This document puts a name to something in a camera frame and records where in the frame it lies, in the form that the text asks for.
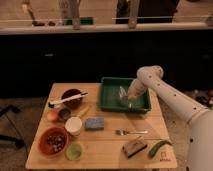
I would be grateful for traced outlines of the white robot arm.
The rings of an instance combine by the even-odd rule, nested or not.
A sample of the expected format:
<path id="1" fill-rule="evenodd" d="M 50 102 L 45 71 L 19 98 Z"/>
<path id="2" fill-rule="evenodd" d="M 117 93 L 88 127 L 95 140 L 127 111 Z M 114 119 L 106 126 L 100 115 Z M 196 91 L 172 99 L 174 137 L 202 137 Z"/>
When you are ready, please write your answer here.
<path id="1" fill-rule="evenodd" d="M 190 127 L 186 171 L 213 171 L 213 110 L 188 97 L 162 80 L 163 69 L 145 66 L 128 89 L 135 99 L 151 88 Z"/>

